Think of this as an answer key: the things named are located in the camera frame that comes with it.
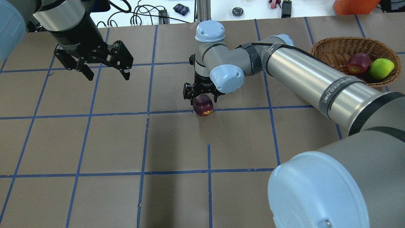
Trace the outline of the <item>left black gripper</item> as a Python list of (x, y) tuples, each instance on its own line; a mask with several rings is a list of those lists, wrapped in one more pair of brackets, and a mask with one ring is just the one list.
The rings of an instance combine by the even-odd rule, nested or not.
[(130, 69), (133, 66), (134, 58), (121, 40), (112, 45), (103, 43), (89, 50), (80, 50), (79, 44), (72, 47), (76, 49), (68, 49), (59, 44), (54, 50), (56, 58), (65, 69), (76, 70), (92, 81), (94, 72), (87, 64), (103, 64), (117, 69), (125, 80), (130, 79)]

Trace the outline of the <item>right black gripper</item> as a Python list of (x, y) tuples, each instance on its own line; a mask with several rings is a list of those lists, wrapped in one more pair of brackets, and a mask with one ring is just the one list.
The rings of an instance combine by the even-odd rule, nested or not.
[(216, 103), (218, 97), (225, 95), (220, 92), (210, 77), (204, 77), (194, 72), (194, 83), (184, 83), (183, 86), (183, 99), (190, 100), (190, 104), (193, 104), (193, 99), (202, 94), (212, 94), (214, 96), (214, 102)]

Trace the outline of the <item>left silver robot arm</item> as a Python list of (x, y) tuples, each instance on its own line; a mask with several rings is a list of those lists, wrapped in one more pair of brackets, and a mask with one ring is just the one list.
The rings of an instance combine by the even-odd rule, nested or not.
[(54, 54), (67, 70), (92, 81), (88, 64), (103, 64), (130, 79), (133, 56), (122, 41), (108, 45), (93, 22), (92, 12), (109, 11), (108, 0), (2, 0), (0, 59), (6, 60), (22, 41), (34, 17), (57, 41)]

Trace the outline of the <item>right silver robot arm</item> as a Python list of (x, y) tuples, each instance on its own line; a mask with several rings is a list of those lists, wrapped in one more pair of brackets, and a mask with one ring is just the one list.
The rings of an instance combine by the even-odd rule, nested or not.
[(224, 26), (213, 20), (196, 28), (190, 56), (194, 83), (183, 95), (192, 105), (240, 88), (246, 76), (264, 72), (292, 89), (309, 108), (271, 111), (278, 151), (320, 141), (329, 120), (348, 136), (280, 162), (267, 194), (276, 228), (404, 227), (404, 94), (380, 92), (296, 48), (286, 34), (229, 50)]

